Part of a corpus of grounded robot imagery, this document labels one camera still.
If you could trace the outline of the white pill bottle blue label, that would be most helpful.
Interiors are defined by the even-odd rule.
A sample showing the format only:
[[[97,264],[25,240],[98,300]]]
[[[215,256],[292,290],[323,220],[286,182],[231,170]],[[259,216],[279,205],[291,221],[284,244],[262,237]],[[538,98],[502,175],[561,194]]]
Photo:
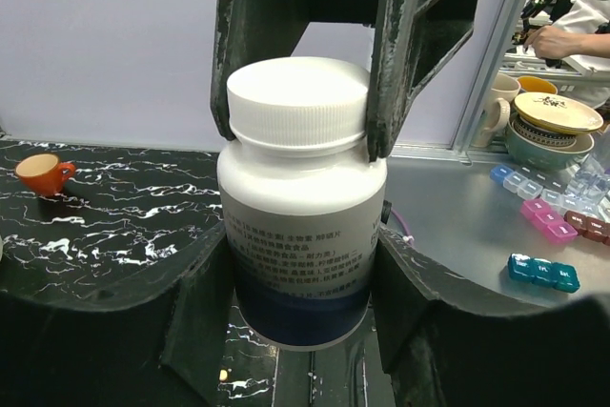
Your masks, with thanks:
[[[286,350],[330,347],[366,313],[388,174],[367,149],[369,79],[285,57],[227,81],[234,139],[217,180],[236,296],[246,324]]]

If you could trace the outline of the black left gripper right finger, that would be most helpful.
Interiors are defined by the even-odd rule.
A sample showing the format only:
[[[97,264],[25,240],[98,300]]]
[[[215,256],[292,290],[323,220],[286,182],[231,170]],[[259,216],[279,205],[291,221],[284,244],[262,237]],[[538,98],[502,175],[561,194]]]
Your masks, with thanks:
[[[605,406],[609,297],[541,307],[378,236],[372,302],[399,406]]]

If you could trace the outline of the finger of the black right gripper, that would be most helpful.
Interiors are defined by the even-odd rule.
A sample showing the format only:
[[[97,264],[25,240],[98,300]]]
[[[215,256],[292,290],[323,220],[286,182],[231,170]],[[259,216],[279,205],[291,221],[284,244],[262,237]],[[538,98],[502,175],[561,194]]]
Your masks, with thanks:
[[[416,97],[471,37],[478,0],[378,0],[367,96],[369,158],[387,157]]]
[[[307,0],[217,0],[210,107],[223,138],[234,139],[228,77],[248,64],[291,55],[308,24]]]

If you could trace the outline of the person's hand in background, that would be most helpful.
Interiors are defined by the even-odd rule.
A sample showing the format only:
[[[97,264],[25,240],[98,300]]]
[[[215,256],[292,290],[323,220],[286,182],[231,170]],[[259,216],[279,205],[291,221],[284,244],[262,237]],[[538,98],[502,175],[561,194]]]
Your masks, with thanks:
[[[536,57],[562,59],[575,54],[585,54],[598,37],[595,34],[573,33],[552,26],[531,32],[524,44],[532,48]]]

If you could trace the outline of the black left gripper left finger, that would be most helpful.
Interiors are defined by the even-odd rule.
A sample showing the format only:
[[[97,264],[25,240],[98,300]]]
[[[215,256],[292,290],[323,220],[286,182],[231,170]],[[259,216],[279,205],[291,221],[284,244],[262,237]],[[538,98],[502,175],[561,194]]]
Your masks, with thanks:
[[[5,406],[212,406],[234,295],[223,224],[80,300],[1,296]]]

